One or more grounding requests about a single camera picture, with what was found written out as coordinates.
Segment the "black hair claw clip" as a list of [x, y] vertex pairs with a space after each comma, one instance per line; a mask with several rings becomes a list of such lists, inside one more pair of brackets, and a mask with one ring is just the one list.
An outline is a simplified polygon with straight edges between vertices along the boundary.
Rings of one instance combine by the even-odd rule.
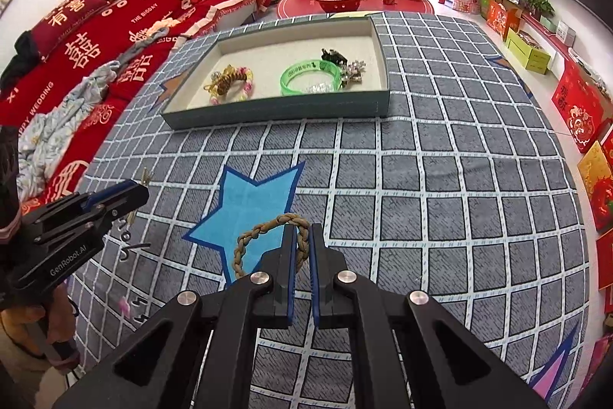
[[321, 50], [321, 59], [324, 61], [328, 61], [330, 63], [334, 63], [335, 66], [342, 67], [347, 66], [348, 60], [345, 56], [343, 56], [340, 52], [334, 49], [322, 49]]

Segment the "green potted plant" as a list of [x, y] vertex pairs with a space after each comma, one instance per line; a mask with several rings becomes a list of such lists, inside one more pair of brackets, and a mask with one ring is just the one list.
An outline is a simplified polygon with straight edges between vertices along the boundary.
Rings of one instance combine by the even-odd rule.
[[555, 9], [549, 0], [521, 0], [521, 3], [523, 3], [524, 9], [536, 20], [539, 20], [542, 16], [546, 18], [555, 16]]

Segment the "green translucent bangle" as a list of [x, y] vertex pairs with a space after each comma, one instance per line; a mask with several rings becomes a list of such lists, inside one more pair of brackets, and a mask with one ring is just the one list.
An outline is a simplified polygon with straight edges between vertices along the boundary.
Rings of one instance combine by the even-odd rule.
[[301, 94], [330, 94], [341, 88], [341, 71], [321, 59], [299, 61], [280, 76], [280, 93], [284, 97]]

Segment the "silver star hair clip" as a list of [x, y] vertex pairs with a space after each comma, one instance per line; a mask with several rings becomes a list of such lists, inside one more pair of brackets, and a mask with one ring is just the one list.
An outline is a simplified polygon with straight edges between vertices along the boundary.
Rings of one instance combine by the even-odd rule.
[[347, 62], [340, 66], [341, 72], [341, 86], [343, 88], [350, 84], [361, 83], [362, 74], [366, 72], [366, 62], [362, 60], [355, 60]]

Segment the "grey checked star tablecloth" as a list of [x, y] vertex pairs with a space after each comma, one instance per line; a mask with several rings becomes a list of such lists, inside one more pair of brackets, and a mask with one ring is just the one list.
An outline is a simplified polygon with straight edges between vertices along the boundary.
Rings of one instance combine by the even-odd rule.
[[99, 190], [153, 176], [131, 229], [137, 249], [104, 251], [70, 283], [77, 346], [93, 368], [182, 290], [218, 291], [218, 251], [186, 233], [229, 214], [225, 168], [251, 188], [300, 166], [292, 211], [323, 226], [348, 267], [384, 290], [431, 293], [521, 378], [572, 344], [550, 394], [572, 399], [588, 322], [579, 193], [556, 131], [474, 22], [398, 13], [374, 19], [390, 72], [384, 118], [304, 119], [175, 132], [162, 89], [210, 47], [191, 43], [134, 97], [84, 173]]

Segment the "dark green jewelry tray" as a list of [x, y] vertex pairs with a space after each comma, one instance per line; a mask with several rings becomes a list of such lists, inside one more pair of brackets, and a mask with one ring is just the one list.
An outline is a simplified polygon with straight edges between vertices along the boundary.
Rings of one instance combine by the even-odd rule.
[[[334, 49], [349, 61], [366, 62], [362, 82], [330, 94], [284, 97], [280, 76], [292, 64], [320, 59]], [[174, 130], [302, 118], [384, 117], [390, 108], [390, 78], [381, 40], [370, 16], [285, 19], [248, 25], [184, 44], [182, 56], [194, 57], [178, 88], [160, 110]], [[235, 83], [213, 104], [205, 87], [227, 66], [254, 74], [251, 95]]]

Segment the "red sofa cover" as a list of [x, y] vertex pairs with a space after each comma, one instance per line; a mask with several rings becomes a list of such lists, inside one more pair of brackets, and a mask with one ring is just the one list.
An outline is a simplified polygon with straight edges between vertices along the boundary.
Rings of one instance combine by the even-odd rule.
[[211, 31], [221, 16], [270, 0], [66, 0], [32, 31], [41, 60], [1, 94], [1, 122], [19, 137], [36, 113], [47, 113], [92, 71], [168, 27], [168, 34], [133, 58], [111, 82], [103, 101], [77, 129], [44, 191], [21, 202], [23, 212], [76, 190], [93, 156], [129, 102], [185, 38]]

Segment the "red round coffee table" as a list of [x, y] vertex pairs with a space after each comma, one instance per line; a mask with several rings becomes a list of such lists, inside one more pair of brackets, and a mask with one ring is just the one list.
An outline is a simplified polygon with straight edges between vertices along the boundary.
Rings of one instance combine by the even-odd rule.
[[[382, 0], [362, 0], [361, 11], [409, 11], [434, 14], [434, 8], [429, 0], [395, 0], [394, 4], [385, 5]], [[276, 5], [276, 16], [279, 19], [294, 18], [294, 16], [309, 16], [323, 13], [316, 0], [280, 0]]]

